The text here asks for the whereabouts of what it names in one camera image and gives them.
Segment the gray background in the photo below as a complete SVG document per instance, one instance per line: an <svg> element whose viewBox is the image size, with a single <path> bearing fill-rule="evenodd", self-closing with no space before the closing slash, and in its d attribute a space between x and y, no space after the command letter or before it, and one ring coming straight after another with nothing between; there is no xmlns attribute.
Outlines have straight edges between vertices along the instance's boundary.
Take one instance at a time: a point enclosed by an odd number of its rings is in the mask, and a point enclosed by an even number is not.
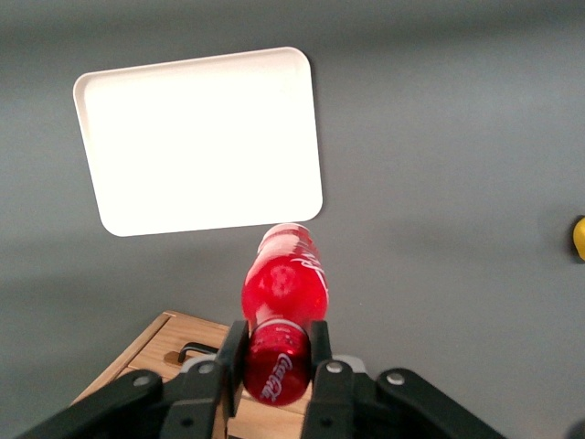
<svg viewBox="0 0 585 439"><path fill-rule="evenodd" d="M229 324L267 227L116 238L71 90L87 71L294 46L314 69L307 223L334 349L510 438L585 416L582 1L0 4L0 436L65 407L166 309Z"/></svg>

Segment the coca-cola bottle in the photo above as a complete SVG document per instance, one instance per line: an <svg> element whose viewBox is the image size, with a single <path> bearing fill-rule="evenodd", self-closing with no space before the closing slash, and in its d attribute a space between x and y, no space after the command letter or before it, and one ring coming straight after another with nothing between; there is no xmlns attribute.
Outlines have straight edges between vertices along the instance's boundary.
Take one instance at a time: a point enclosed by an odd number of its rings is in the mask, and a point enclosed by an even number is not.
<svg viewBox="0 0 585 439"><path fill-rule="evenodd" d="M258 401L285 405L303 396L311 378L307 332L324 318L328 302L309 230L291 223L268 230L241 292L252 331L243 380Z"/></svg>

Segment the red liquid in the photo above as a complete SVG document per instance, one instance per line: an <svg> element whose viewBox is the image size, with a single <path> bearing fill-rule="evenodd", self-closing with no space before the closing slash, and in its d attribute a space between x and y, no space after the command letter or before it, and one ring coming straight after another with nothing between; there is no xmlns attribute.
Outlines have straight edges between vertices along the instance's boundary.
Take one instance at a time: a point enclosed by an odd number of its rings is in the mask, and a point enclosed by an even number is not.
<svg viewBox="0 0 585 439"><path fill-rule="evenodd" d="M258 401L284 405L301 398L310 380L311 322L328 306L327 283L309 231L298 224L270 229L242 288L252 335L244 385Z"/></svg>

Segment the bottle label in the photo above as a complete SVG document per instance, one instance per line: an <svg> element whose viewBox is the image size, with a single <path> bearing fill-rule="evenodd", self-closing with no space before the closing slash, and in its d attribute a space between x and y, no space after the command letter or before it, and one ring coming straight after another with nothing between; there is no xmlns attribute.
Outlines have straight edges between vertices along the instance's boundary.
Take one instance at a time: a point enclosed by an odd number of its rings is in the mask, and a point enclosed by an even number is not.
<svg viewBox="0 0 585 439"><path fill-rule="evenodd" d="M321 263L319 262L319 260L312 253L309 252L303 252L301 253L301 256L303 257L291 259L291 262L292 261L300 262L303 267L314 270L314 272L319 277L319 281L321 281L323 289L325 290L326 293L328 293L327 282L325 281L325 271L323 270L323 268L321 268Z"/></svg>
<svg viewBox="0 0 585 439"><path fill-rule="evenodd" d="M282 380L287 370L293 370L293 362L286 354L280 354L276 359L276 364L272 369L271 375L266 380L262 389L261 397L276 402L276 399L282 392Z"/></svg>

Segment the screw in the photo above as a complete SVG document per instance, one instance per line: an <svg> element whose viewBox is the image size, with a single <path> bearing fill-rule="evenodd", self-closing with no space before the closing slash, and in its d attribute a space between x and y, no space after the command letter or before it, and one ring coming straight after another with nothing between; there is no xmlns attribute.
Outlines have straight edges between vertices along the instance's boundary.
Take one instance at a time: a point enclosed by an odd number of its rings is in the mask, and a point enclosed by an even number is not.
<svg viewBox="0 0 585 439"><path fill-rule="evenodd" d="M398 372L390 372L386 376L386 380L394 386L401 386L406 381L404 379L404 377L402 376L402 374L400 374Z"/></svg>
<svg viewBox="0 0 585 439"><path fill-rule="evenodd" d="M141 386L145 386L149 382L150 382L150 377L148 377L147 375L144 375L142 377L135 378L134 381L132 381L132 384L134 385L134 387L141 387Z"/></svg>
<svg viewBox="0 0 585 439"><path fill-rule="evenodd" d="M327 370L329 370L331 373L339 373L344 369L341 363L337 361L331 361L330 363L327 363L326 367Z"/></svg>
<svg viewBox="0 0 585 439"><path fill-rule="evenodd" d="M199 373L209 373L211 370L213 370L215 366L213 365L213 363L208 362L208 363L203 363L201 366L199 366Z"/></svg>

